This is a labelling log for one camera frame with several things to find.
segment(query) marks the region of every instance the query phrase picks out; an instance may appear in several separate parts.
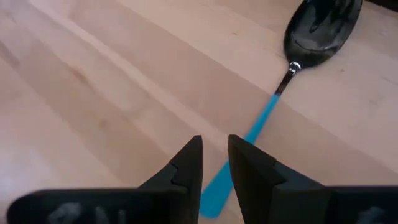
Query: spoon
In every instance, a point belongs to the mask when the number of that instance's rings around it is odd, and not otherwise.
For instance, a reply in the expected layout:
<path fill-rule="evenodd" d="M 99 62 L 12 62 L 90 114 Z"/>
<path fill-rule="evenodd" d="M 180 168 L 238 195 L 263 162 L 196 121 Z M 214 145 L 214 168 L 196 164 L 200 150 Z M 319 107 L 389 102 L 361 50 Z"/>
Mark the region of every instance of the spoon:
<path fill-rule="evenodd" d="M 336 54 L 354 29 L 361 6 L 362 0 L 307 0 L 301 3 L 285 32 L 284 52 L 289 69 L 244 137 L 247 142 L 254 144 L 282 92 L 297 72 L 315 67 Z M 217 218 L 232 188 L 228 161 L 203 191 L 200 214 Z"/>

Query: wooden surface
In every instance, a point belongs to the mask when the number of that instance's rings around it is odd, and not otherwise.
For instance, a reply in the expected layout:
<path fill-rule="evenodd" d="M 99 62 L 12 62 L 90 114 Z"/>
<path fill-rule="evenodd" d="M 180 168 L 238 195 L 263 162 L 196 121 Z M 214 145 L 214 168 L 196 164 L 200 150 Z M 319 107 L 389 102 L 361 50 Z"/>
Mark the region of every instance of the wooden surface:
<path fill-rule="evenodd" d="M 294 0 L 0 0 L 0 217 L 53 187 L 137 186 L 194 135 L 206 185 L 279 84 Z M 398 184 L 398 14 L 364 3 L 256 145 L 323 184 Z M 242 223 L 233 195 L 219 220 Z"/>

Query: blue plastic handle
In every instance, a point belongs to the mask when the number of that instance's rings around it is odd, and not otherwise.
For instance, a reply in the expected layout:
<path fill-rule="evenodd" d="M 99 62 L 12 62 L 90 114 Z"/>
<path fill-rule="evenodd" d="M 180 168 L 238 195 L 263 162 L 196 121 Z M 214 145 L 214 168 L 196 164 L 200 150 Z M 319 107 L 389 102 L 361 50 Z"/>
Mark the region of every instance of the blue plastic handle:
<path fill-rule="evenodd" d="M 270 98 L 268 104 L 257 118 L 257 121 L 244 137 L 244 140 L 254 144 L 279 98 L 280 96 L 278 95 L 273 95 Z M 200 199 L 200 214 L 206 218 L 217 218 L 221 213 L 232 188 L 233 182 L 229 171 L 229 161 L 227 161 L 203 191 Z"/>

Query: metal spoon neck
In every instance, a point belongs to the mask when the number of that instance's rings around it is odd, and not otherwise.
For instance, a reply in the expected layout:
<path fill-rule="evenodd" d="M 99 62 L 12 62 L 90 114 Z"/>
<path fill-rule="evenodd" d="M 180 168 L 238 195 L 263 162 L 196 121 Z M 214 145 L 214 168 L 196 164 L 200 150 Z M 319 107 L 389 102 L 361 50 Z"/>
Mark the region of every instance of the metal spoon neck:
<path fill-rule="evenodd" d="M 283 80 L 278 86 L 278 89 L 275 91 L 275 95 L 281 96 L 282 92 L 285 90 L 287 84 L 291 81 L 291 79 L 295 76 L 295 74 L 301 70 L 301 65 L 297 62 L 291 62 L 289 64 L 289 69 L 287 70 Z"/>
<path fill-rule="evenodd" d="M 301 65 L 297 62 L 291 62 L 289 64 L 289 71 L 292 73 L 291 75 L 294 76 L 298 71 L 301 70 Z"/>

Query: wood grain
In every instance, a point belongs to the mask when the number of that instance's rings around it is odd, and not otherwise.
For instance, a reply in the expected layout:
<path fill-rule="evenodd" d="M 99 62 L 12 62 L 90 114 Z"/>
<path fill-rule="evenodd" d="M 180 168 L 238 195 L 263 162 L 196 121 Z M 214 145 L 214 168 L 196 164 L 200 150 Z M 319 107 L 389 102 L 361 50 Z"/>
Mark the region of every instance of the wood grain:
<path fill-rule="evenodd" d="M 284 74 L 298 4 L 0 0 L 0 218 L 36 189 L 137 186 L 195 134 L 208 184 L 227 135 L 244 135 Z M 397 35 L 397 13 L 364 3 L 346 45 L 295 78 L 256 145 L 323 184 L 398 184 Z M 242 222 L 235 195 L 200 219 Z"/>

